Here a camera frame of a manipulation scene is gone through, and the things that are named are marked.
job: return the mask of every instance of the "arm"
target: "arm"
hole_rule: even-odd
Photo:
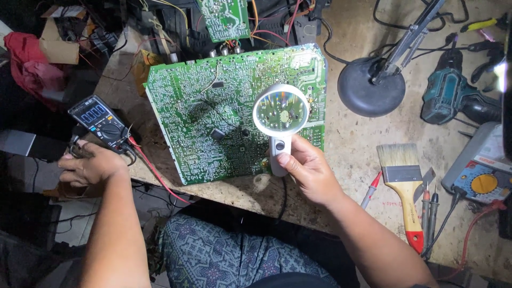
[[[306,197],[332,215],[340,239],[370,286],[439,287],[407,243],[343,192],[320,149],[294,135],[291,154],[280,154],[278,162],[295,178]]]
[[[87,243],[81,288],[151,287],[139,218],[135,210],[128,167],[116,153],[93,143],[78,144],[93,155],[73,159],[66,154],[58,165],[60,180],[72,186],[103,184],[101,207]]]

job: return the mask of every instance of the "green circuit board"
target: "green circuit board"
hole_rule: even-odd
[[[246,0],[196,0],[213,42],[249,38]]]
[[[146,93],[184,185],[271,172],[268,136],[252,108],[272,84],[299,88],[310,107],[299,132],[323,150],[327,62],[316,44],[150,69]]]

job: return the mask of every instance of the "white magnifier handle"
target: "white magnifier handle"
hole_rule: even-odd
[[[272,174],[278,177],[286,176],[288,172],[279,165],[277,156],[281,153],[291,153],[291,136],[268,137],[268,145],[270,148],[270,167],[272,168]]]

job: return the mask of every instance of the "wooden workbench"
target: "wooden workbench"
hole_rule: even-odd
[[[384,43],[394,43],[398,39],[401,35],[397,35],[399,31],[388,30],[373,21],[373,5],[374,1],[335,1],[330,9],[324,10],[325,19],[334,29],[333,40],[329,44],[331,53],[352,60],[366,56],[376,47]],[[408,24],[415,20],[424,7],[420,1],[402,2],[401,5],[398,7],[390,1],[382,1],[378,9],[379,17],[388,22]],[[504,5],[506,1],[492,1],[492,4],[488,4],[487,0],[475,0],[469,6],[471,19],[499,16],[503,13],[499,8]],[[462,17],[457,1],[448,1],[442,11],[454,12],[456,18]],[[460,27],[461,25],[448,23],[442,31],[430,33],[422,47],[442,46],[444,38]],[[317,42],[321,44],[326,38],[327,32],[323,29]],[[476,33],[465,33],[459,37],[459,46],[478,41],[481,41],[481,38]],[[112,56],[104,75],[113,78],[125,76],[140,42],[139,35],[130,33],[129,44],[123,51]],[[398,109],[381,118],[358,116],[342,104],[337,93],[337,78],[344,65],[327,57],[329,66],[325,124],[325,157],[345,193],[357,202],[361,202],[368,185],[380,170],[375,147],[383,143],[416,143],[422,171],[425,172],[432,166],[438,175],[438,228],[451,201],[451,195],[441,188],[440,180],[468,141],[457,131],[474,131],[473,128],[457,121],[435,126],[427,124],[419,117],[421,96],[439,56],[440,52],[432,53],[413,61],[405,68],[405,99]],[[464,74],[467,77],[479,64],[486,61],[485,52],[464,52],[464,57]],[[491,76],[485,75],[480,80],[479,87],[486,86],[490,80]],[[121,109],[128,121],[133,123],[133,129],[142,135],[143,151],[170,187],[268,216],[278,215],[283,201],[283,186],[278,178],[268,174],[182,186],[151,105],[147,99],[137,95],[131,73],[123,81],[102,78],[96,88],[96,94],[112,108]],[[131,174],[133,178],[159,184],[141,160],[131,166]],[[291,180],[288,182],[288,206],[283,219],[331,232],[326,216],[306,201],[291,184]],[[434,186],[434,183],[430,185],[430,189],[433,190]],[[462,201],[448,221],[435,245],[431,259],[433,262],[456,267],[460,261],[464,235],[474,217],[466,204],[466,201]],[[393,190],[381,184],[367,211],[396,235],[405,239],[400,199]],[[467,260],[467,264],[477,274],[512,282],[512,242],[498,237],[496,214],[482,218],[474,227]]]

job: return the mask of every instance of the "patterned pants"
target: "patterned pants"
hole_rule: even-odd
[[[165,269],[173,288],[247,287],[270,275],[303,272],[336,281],[297,248],[272,237],[229,233],[177,214],[160,235]]]

